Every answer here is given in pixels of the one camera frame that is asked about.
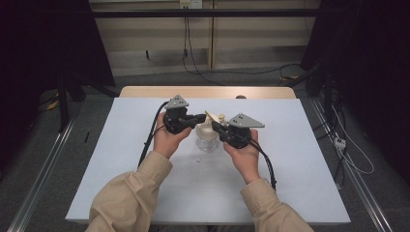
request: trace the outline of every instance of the bottle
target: bottle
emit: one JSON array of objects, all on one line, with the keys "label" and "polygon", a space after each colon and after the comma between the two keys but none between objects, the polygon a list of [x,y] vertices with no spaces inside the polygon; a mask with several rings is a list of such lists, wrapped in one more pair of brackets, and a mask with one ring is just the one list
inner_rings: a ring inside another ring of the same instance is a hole
[{"label": "bottle", "polygon": [[211,153],[220,144],[220,135],[212,130],[212,120],[209,116],[206,117],[203,124],[198,124],[195,127],[197,139],[196,145],[204,152]]}]

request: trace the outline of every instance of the person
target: person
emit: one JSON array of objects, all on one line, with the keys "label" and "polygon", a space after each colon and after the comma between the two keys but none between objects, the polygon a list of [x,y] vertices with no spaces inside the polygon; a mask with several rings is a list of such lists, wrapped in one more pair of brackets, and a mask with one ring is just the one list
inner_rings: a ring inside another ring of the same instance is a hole
[{"label": "person", "polygon": [[[154,149],[135,172],[127,172],[109,181],[93,200],[86,231],[149,231],[151,216],[157,207],[159,188],[170,173],[171,156],[191,128],[169,133],[159,115]],[[251,136],[258,141],[257,130]],[[241,190],[252,215],[255,231],[312,231],[289,205],[278,200],[275,190],[258,171],[259,152],[251,146],[235,149],[223,143],[246,186]]]}]

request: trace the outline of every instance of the tan shirt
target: tan shirt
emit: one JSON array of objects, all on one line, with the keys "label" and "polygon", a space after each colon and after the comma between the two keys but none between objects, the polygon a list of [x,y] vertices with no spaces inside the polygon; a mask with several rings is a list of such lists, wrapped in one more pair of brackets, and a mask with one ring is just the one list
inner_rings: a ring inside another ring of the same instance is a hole
[{"label": "tan shirt", "polygon": [[[86,231],[148,231],[160,185],[171,169],[168,159],[150,152],[136,172],[112,179],[94,198]],[[298,213],[278,200],[266,179],[249,183],[241,194],[256,231],[312,231]]]}]

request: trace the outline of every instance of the table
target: table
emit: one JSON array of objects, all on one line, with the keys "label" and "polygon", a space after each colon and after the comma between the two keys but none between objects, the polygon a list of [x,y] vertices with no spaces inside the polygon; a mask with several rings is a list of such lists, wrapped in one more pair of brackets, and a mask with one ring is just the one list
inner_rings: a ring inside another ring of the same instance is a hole
[{"label": "table", "polygon": [[[122,172],[136,169],[139,156],[135,149],[141,150],[155,111],[177,94],[190,103],[189,114],[211,108],[211,112],[223,111],[232,117],[237,110],[246,110],[249,116],[261,118],[266,128],[259,130],[260,144],[273,162],[279,199],[309,223],[350,221],[302,105],[290,88],[199,86],[124,88],[121,98],[114,101],[66,219],[86,222],[91,201],[103,185]],[[235,100],[238,95],[248,99]],[[161,186],[152,222],[252,223],[239,194],[245,184],[230,157],[221,146],[204,154],[194,141],[192,133],[172,157],[174,168]],[[259,170],[269,177],[263,159],[259,160]]]}]

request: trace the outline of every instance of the person's right arm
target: person's right arm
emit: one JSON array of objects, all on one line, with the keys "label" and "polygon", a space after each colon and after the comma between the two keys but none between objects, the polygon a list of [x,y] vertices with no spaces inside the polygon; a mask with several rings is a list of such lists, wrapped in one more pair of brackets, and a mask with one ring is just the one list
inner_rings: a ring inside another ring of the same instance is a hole
[{"label": "person's right arm", "polygon": [[[251,130],[251,135],[258,141],[257,130]],[[253,217],[256,231],[313,231],[295,210],[278,200],[277,193],[268,181],[260,178],[259,152],[255,148],[248,145],[243,149],[235,149],[226,142],[223,148],[247,184],[241,194]]]}]

